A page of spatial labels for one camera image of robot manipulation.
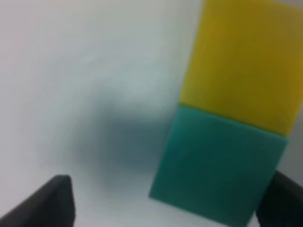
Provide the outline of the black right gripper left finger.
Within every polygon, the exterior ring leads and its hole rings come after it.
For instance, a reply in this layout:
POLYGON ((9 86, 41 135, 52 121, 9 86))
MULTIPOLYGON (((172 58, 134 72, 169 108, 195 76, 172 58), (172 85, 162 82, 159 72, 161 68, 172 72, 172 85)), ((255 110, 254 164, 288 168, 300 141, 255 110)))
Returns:
POLYGON ((56 175, 0 218, 2 227, 72 227, 76 209, 69 175, 56 175))

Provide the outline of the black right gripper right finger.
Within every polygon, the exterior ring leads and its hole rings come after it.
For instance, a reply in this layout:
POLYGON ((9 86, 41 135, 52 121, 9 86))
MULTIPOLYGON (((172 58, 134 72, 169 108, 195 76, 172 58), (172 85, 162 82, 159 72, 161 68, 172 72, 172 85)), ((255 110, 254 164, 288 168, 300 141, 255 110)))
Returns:
POLYGON ((277 171, 256 216, 261 227, 303 227, 303 188, 277 171))

